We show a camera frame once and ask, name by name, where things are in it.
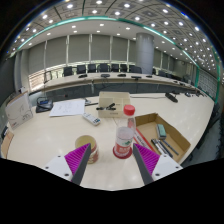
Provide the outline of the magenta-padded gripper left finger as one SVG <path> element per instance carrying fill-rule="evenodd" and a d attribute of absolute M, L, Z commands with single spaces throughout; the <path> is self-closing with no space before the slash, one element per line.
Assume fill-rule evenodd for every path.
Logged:
<path fill-rule="evenodd" d="M 56 156 L 44 166 L 44 170 L 79 185 L 82 181 L 89 157 L 91 144 L 85 144 L 65 156 Z"/>

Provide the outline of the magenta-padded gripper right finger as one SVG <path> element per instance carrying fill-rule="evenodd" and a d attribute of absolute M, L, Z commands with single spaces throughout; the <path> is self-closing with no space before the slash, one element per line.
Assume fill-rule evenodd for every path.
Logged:
<path fill-rule="evenodd" d="M 145 185 L 182 169 L 182 167 L 167 154 L 158 155 L 136 143 L 133 144 L 133 155 Z"/>

